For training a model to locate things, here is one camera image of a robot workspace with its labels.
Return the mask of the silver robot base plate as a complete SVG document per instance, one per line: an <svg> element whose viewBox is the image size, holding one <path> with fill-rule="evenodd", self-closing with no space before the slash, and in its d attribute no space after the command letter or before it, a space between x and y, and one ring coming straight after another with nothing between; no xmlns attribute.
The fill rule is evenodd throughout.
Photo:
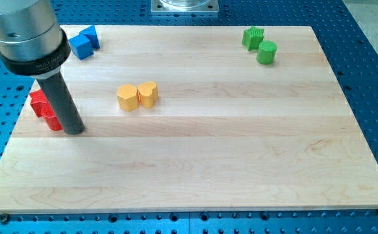
<svg viewBox="0 0 378 234"><path fill-rule="evenodd" d="M150 0L154 14L217 14L218 0Z"/></svg>

